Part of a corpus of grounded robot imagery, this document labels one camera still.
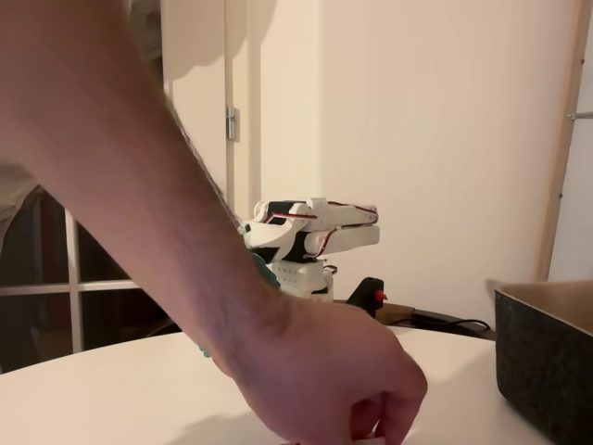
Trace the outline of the person's hand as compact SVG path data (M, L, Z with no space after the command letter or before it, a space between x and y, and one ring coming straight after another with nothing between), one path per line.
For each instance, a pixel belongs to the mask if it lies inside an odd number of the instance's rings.
M427 392L396 336L345 304L228 305L208 342L259 419L298 444L350 444L374 427L399 444Z

